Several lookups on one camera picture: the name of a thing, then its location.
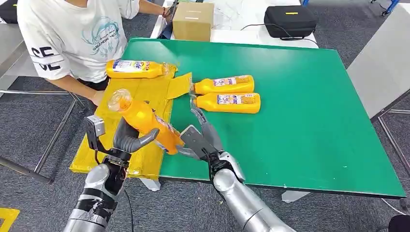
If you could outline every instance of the green table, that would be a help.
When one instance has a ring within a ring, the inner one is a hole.
[[[247,184],[406,195],[335,50],[132,38],[123,59],[174,63],[194,82],[253,75],[259,113],[205,113]],[[171,123],[200,128],[187,95],[175,99]],[[164,155],[160,176],[209,180],[206,162],[181,155]]]

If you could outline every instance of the plastic bottle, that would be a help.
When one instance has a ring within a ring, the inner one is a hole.
[[[146,102],[132,100],[130,92],[126,89],[119,89],[113,93],[108,101],[108,108],[122,114],[128,124],[142,134],[147,134],[153,128],[160,129],[156,143],[170,155],[177,153],[176,145],[184,145],[177,130],[158,117]]]
[[[107,62],[107,75],[111,78],[155,78],[168,74],[168,63],[158,64],[153,61],[111,60]]]
[[[208,93],[198,96],[193,103],[207,111],[255,114],[261,108],[261,96],[257,93]]]
[[[253,93],[255,83],[251,75],[222,79],[204,79],[194,84],[195,93]]]

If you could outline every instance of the cardboard sheet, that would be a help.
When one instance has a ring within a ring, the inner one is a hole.
[[[113,146],[114,133],[121,119],[121,115],[118,112],[113,112],[107,107],[107,101],[111,98],[113,92],[126,88],[130,91],[133,99],[149,101],[149,105],[155,109],[155,113],[169,122],[172,98],[187,93],[190,86],[190,73],[173,79],[175,72],[176,67],[174,66],[168,75],[159,76],[154,79],[110,80],[105,90],[104,98],[95,112],[105,122],[105,134],[100,136],[100,140],[106,149]],[[70,169],[73,172],[88,173],[97,165],[94,160],[94,152],[94,150],[88,147],[87,136],[84,136]],[[104,153],[99,152],[99,161],[102,161],[104,156]],[[155,143],[148,144],[132,154],[128,176],[158,179],[162,157],[163,151]]]

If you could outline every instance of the robotic hand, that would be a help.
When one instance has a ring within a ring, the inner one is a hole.
[[[70,214],[64,232],[105,231],[123,191],[130,153],[155,140],[160,132],[153,129],[138,139],[139,132],[122,118],[114,135],[114,147],[106,150],[98,138],[105,134],[103,119],[89,116],[86,121],[88,146],[95,150],[96,155],[100,151],[106,156],[101,164],[88,173],[84,190]]]
[[[296,232],[243,184],[245,177],[235,158],[223,150],[218,133],[192,102],[191,111],[201,124],[202,135],[193,125],[188,126],[181,133],[187,148],[179,147],[179,152],[208,162],[209,179],[241,227],[248,232]]]
[[[208,163],[209,179],[241,227],[248,232],[296,232],[243,184],[245,177],[235,158],[223,150],[218,133],[192,102],[191,111],[201,124],[202,134],[193,125],[188,126],[181,133],[187,148],[178,147],[178,150],[185,156]],[[159,133],[158,129],[153,129],[138,139],[139,132],[122,118],[114,135],[114,147],[106,150],[98,139],[105,134],[104,121],[97,116],[89,116],[86,120],[89,147],[106,156],[88,173],[64,232],[105,231],[123,191],[131,153],[154,141]]]

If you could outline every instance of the brown box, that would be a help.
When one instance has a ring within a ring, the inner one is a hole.
[[[172,23],[175,39],[209,42],[214,26],[214,4],[180,2]]]

